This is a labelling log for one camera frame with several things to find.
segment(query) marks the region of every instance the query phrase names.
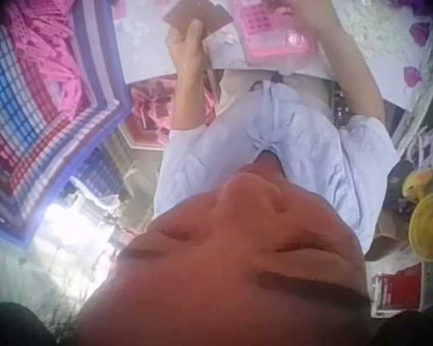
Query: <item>beige pants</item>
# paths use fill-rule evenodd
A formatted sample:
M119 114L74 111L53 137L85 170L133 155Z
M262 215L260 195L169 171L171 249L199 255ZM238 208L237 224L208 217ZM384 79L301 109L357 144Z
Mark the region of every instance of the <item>beige pants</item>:
M217 114L224 112L237 97L247 93L257 81L270 81L274 71L265 70L230 70L224 71L220 82L221 97L217 108ZM333 82L302 74L283 76L283 84L301 93L309 94L328 106L331 104L331 88Z

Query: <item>table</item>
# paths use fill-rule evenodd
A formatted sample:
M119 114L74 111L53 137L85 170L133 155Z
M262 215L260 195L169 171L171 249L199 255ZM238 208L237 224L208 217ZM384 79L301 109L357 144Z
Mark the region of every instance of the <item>table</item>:
M175 73L164 44L169 25L161 19L178 0L146 1L122 0L125 13L115 19L117 45L127 84L157 76ZM420 81L414 88L404 79L404 68L420 70L423 80L430 74L425 68L433 46L433 20L429 16L415 16L409 7L390 8L382 1L389 0L333 0L347 32L354 36L368 66L375 77L384 99L405 110L412 111ZM231 0L213 0L230 11ZM409 33L417 22L429 23L427 44L420 47ZM263 68L288 75L293 72L334 79L329 63L319 51L304 68L292 61L280 61L263 66L248 66L244 50L233 24L210 36L207 46L213 68Z

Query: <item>nose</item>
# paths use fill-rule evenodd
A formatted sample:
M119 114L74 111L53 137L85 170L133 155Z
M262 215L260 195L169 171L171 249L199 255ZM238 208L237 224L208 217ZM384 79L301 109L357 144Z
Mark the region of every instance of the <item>nose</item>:
M286 204L274 183L251 172L239 172L220 187L216 208L225 216L253 218L255 213L284 213Z

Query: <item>light blue shirt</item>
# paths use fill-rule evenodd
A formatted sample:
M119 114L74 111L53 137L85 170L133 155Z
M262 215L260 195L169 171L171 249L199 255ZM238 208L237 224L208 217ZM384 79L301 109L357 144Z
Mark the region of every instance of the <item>light blue shirt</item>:
M289 182L326 198L356 233L364 253L373 241L399 157L384 125L355 115L346 128L309 94L264 81L209 126L172 131L154 199L154 217L215 189L264 151L275 153Z

